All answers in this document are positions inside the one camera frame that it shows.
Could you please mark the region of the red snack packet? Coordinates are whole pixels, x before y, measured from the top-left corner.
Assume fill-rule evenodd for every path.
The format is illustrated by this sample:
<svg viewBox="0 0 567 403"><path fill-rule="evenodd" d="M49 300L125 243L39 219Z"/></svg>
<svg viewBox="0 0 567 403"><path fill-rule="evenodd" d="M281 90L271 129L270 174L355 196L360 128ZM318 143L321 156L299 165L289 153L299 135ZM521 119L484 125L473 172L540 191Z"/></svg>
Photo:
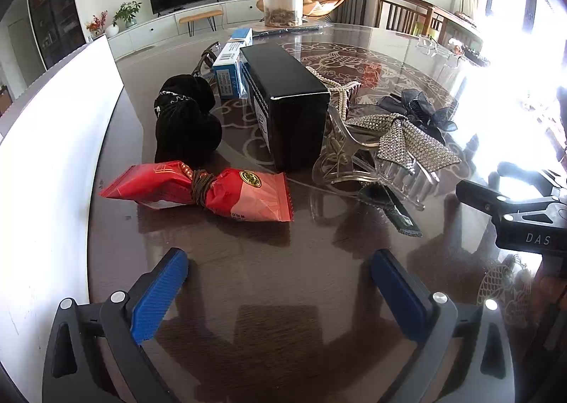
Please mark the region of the red snack packet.
<svg viewBox="0 0 567 403"><path fill-rule="evenodd" d="M152 209L198 205L246 222L293 221L285 174L226 168L214 175L181 161L133 165L100 195Z"/></svg>

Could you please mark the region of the black velvet pouch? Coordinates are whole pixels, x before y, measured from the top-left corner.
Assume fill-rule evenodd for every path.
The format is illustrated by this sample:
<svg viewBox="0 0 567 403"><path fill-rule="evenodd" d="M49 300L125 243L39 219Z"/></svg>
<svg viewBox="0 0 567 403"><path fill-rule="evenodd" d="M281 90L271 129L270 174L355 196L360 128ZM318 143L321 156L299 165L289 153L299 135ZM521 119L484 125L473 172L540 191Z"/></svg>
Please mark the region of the black velvet pouch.
<svg viewBox="0 0 567 403"><path fill-rule="evenodd" d="M204 78L190 74L168 78L154 101L155 163L178 160L192 169L205 166L222 139L214 107L212 88Z"/></svg>

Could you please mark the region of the black rectangular box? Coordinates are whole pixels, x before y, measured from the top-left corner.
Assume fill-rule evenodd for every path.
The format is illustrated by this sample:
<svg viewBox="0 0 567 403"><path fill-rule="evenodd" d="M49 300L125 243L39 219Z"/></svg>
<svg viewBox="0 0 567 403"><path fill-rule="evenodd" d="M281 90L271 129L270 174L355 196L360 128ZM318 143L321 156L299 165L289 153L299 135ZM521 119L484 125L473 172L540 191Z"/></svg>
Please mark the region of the black rectangular box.
<svg viewBox="0 0 567 403"><path fill-rule="evenodd" d="M241 72L279 172L312 168L322 148L330 92L278 43L240 49Z"/></svg>

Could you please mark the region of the blue white medicine box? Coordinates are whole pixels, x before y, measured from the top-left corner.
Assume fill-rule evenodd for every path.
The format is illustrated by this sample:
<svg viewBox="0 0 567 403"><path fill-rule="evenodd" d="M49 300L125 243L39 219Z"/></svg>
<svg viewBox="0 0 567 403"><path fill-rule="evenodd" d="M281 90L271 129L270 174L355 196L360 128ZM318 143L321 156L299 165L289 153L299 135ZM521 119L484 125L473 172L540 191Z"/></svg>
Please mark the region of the blue white medicine box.
<svg viewBox="0 0 567 403"><path fill-rule="evenodd" d="M240 50L252 44L251 28L236 29L213 63L212 70L221 98L239 99L245 95L241 77Z"/></svg>

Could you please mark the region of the rhinestone silver bow clip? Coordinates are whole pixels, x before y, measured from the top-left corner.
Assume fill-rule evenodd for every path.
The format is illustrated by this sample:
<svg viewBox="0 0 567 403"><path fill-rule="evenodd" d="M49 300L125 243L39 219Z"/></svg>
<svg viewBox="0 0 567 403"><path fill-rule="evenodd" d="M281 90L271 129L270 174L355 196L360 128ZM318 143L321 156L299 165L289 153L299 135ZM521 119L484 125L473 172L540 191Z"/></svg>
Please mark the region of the rhinestone silver bow clip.
<svg viewBox="0 0 567 403"><path fill-rule="evenodd" d="M422 132L400 114L371 114L346 121L349 128L366 129L378 135L377 156L413 169L417 161L428 173L459 164L460 158L438 140Z"/></svg>

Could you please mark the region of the white cardboard box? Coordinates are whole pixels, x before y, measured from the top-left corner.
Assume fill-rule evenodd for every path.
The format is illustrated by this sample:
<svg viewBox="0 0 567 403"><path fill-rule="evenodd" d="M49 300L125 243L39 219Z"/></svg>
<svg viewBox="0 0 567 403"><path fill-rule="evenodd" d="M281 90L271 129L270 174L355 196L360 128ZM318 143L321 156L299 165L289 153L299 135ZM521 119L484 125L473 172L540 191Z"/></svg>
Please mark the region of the white cardboard box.
<svg viewBox="0 0 567 403"><path fill-rule="evenodd" d="M105 38L49 69L1 118L1 363L40 401L58 303L88 301L95 172L123 89Z"/></svg>

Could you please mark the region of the clear hair claw clip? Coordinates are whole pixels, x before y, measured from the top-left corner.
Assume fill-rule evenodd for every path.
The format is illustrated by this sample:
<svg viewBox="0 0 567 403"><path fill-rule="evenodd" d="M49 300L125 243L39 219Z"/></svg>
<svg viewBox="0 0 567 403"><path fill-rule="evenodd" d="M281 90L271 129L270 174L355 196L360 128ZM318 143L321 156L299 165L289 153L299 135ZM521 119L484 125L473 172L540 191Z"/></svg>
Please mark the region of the clear hair claw clip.
<svg viewBox="0 0 567 403"><path fill-rule="evenodd" d="M378 135L369 129L348 126L334 107L329 107L326 134L319 158L311 173L312 180L325 186L351 182L363 187L369 184L385 186L400 200L418 210L432 196L439 177L429 173L412 159L409 169L378 157Z"/></svg>

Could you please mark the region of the pearl bead hair clip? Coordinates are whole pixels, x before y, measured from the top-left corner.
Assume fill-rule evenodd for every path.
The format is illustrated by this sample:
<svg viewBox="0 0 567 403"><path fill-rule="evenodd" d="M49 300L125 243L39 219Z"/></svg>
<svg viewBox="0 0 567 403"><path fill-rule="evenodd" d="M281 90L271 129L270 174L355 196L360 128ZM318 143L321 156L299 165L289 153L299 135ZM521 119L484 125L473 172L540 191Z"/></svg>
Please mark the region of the pearl bead hair clip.
<svg viewBox="0 0 567 403"><path fill-rule="evenodd" d="M328 79L317 72L310 66L307 66L309 72L316 77L330 92L332 96L337 98L336 109L342 121L347 119L348 109L350 105L350 99L352 96L355 96L360 87L361 83L357 81L348 82L347 84L341 84L339 82L335 82L332 79Z"/></svg>

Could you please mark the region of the wooden dining chair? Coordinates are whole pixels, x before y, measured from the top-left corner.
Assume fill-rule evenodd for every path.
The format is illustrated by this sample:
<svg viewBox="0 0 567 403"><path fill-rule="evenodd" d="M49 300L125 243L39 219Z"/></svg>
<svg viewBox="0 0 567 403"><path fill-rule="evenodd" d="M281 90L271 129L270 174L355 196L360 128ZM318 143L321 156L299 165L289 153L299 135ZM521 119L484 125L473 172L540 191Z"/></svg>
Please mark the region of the wooden dining chair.
<svg viewBox="0 0 567 403"><path fill-rule="evenodd" d="M375 26L412 36L435 36L441 20L425 0L378 0Z"/></svg>

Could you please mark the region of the red flower vase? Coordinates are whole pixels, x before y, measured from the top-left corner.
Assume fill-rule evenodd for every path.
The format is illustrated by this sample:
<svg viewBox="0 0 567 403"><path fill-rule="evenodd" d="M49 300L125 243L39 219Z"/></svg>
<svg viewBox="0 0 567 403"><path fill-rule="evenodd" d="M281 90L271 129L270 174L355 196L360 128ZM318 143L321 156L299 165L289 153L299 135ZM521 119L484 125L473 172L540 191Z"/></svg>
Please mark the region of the red flower vase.
<svg viewBox="0 0 567 403"><path fill-rule="evenodd" d="M108 11L103 11L99 13L98 16L94 15L92 19L85 24L85 29L93 40L100 38L100 36L112 38L119 33L117 18L110 16Z"/></svg>

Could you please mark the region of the dark glass display cabinet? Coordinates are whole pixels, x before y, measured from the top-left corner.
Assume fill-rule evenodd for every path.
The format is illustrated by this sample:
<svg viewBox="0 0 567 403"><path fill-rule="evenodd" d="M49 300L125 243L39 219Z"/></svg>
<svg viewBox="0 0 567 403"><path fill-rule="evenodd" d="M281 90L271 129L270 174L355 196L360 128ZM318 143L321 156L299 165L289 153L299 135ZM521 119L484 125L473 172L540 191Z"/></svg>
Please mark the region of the dark glass display cabinet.
<svg viewBox="0 0 567 403"><path fill-rule="evenodd" d="M75 0L28 0L28 10L46 69L85 45L85 35Z"/></svg>

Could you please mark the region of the clear plastic jar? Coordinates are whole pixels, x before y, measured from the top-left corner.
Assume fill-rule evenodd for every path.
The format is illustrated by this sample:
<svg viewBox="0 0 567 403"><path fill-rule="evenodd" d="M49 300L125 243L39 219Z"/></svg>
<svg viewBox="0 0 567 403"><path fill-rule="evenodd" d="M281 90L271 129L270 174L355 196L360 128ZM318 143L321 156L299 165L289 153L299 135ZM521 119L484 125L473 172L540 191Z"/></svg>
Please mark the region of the clear plastic jar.
<svg viewBox="0 0 567 403"><path fill-rule="evenodd" d="M301 25L303 0L263 0L263 21L268 27Z"/></svg>

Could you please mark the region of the green potted plant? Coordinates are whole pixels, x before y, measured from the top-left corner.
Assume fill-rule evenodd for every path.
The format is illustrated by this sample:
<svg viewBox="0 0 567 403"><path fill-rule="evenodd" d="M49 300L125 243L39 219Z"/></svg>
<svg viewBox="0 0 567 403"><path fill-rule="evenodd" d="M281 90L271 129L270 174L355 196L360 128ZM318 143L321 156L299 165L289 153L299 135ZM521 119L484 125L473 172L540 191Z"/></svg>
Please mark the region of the green potted plant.
<svg viewBox="0 0 567 403"><path fill-rule="evenodd" d="M122 22L126 28L130 28L136 23L136 16L141 9L142 3L139 1L124 2L114 15L113 24Z"/></svg>

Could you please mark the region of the wooden bench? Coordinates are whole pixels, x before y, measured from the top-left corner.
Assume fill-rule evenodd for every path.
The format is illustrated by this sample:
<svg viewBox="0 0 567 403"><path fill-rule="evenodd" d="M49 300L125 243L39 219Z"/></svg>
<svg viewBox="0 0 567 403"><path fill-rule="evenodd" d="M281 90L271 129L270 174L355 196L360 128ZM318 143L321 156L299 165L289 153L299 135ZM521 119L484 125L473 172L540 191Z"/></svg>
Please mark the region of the wooden bench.
<svg viewBox="0 0 567 403"><path fill-rule="evenodd" d="M192 15L181 15L177 18L177 22L181 27L185 27L189 36L195 36L197 24L203 21L208 24L212 32L216 32L219 17L223 17L222 10L207 10L192 13Z"/></svg>

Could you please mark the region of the white tv cabinet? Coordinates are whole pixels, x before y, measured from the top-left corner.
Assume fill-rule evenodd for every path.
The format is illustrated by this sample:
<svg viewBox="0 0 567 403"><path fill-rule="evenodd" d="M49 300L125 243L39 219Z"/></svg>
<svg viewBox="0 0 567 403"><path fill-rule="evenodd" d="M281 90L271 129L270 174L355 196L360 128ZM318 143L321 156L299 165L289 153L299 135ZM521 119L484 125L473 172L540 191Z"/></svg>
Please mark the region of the white tv cabinet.
<svg viewBox="0 0 567 403"><path fill-rule="evenodd" d="M213 2L207 5L187 8L174 13L158 16L154 19L132 26L110 38L108 44L111 47L112 56L115 59L121 59L132 53L144 50L149 47L161 44L165 40L171 40L177 36L187 36L192 38L186 32L185 27L181 27L177 18L181 15L192 15L200 11L222 10L223 17L217 19L217 31L221 29L230 29L240 24L260 21L263 13L257 8L259 0L227 0ZM196 27L196 35L213 33L208 28L208 24L203 21L199 22Z"/></svg>

